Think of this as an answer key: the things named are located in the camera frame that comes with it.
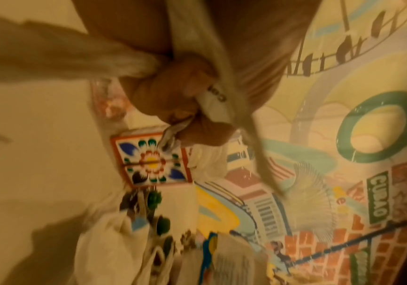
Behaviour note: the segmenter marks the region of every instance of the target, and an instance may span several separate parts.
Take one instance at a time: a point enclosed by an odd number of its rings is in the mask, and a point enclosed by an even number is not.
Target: mural
[[[407,255],[407,0],[325,1],[257,122],[279,200],[237,134],[199,183],[199,235],[243,236],[271,284],[392,284]]]

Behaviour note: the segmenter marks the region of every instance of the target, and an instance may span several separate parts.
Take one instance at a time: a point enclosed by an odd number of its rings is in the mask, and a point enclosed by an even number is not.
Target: brick wall
[[[376,231],[382,226],[384,225],[365,226],[360,216],[353,215],[351,228],[336,229],[331,244],[318,242],[312,232],[302,231],[292,237],[285,237],[285,254],[289,255],[293,260],[301,259],[323,251],[330,246],[361,237],[366,232]],[[379,241],[378,246],[371,249],[373,251],[371,252],[371,278],[373,284],[391,285],[407,255],[407,227],[376,237],[374,244],[377,241]],[[363,241],[360,244],[325,255],[312,262],[298,265],[296,268],[319,276],[329,284],[350,285],[349,254],[366,247],[367,242]]]

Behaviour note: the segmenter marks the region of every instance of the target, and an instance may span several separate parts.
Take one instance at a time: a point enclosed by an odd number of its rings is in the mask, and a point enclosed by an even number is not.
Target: green ring
[[[407,146],[407,123],[400,136],[391,146],[373,154],[362,153],[356,150],[350,141],[355,125],[364,115],[374,109],[390,105],[399,106],[404,111],[407,119],[407,92],[405,91],[378,94],[367,99],[347,114],[339,127],[336,139],[336,147],[342,157],[356,163],[378,162],[395,155]]]

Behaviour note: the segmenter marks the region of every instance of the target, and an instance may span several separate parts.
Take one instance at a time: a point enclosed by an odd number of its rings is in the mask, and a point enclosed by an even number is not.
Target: white surface
[[[0,15],[83,29],[69,0],[0,0]],[[0,284],[63,284],[80,214],[121,185],[87,82],[0,85]]]

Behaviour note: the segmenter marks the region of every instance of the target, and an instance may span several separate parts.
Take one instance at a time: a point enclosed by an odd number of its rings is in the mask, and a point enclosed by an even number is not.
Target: hand
[[[172,53],[164,0],[73,2],[90,34],[151,53]],[[321,0],[206,2],[253,112],[275,92]],[[199,112],[194,99],[216,80],[211,64],[195,55],[175,59],[153,77],[120,78],[131,103],[147,115],[169,124],[195,115],[194,121],[177,134],[183,146],[219,146],[235,131],[231,125],[210,121]]]

